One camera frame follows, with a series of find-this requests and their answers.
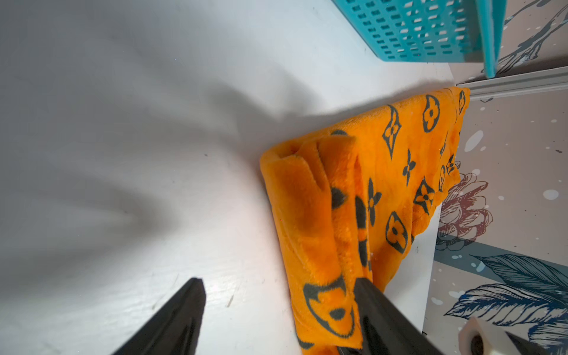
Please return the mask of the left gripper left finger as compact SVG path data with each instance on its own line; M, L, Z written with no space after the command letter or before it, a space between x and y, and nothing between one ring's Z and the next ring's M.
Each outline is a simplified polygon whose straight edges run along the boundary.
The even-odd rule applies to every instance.
M198 345L205 305L203 281L199 278L188 280L115 353L193 355Z

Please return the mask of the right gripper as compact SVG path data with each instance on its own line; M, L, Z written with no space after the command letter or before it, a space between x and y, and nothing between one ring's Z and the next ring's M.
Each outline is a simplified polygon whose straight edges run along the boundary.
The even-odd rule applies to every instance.
M479 318L471 318L459 336L461 355L548 355L549 352L528 340L511 334Z

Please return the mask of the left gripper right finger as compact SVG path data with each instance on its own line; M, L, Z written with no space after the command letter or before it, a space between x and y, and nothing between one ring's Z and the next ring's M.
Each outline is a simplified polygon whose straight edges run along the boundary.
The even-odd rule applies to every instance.
M340 354L426 355L440 351L367 279L354 287L363 336L361 349L338 347Z

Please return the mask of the orange patterned pillowcase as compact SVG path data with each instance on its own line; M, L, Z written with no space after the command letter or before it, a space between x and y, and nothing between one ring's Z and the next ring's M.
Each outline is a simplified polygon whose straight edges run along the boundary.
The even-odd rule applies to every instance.
M460 182L470 91L379 107L267 150L260 170L304 354L362 348L354 287L380 291Z

